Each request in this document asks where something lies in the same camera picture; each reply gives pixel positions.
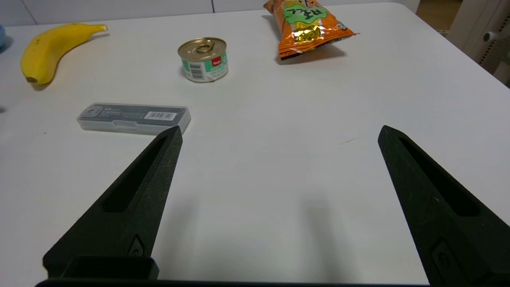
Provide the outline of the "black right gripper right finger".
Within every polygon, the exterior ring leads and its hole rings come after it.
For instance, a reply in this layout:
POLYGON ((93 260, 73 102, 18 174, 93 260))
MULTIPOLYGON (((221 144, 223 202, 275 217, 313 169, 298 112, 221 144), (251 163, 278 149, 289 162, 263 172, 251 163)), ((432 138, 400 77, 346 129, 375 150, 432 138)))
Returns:
POLYGON ((508 224, 403 132, 378 144, 429 284, 508 287, 508 224))

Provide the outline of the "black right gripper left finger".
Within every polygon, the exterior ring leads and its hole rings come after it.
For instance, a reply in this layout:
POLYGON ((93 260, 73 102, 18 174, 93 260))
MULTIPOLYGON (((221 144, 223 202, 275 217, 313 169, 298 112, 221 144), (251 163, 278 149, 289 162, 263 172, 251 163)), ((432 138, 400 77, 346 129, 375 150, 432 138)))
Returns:
POLYGON ((151 256, 182 147, 179 126, 161 132, 46 252, 58 278, 77 259, 151 256))

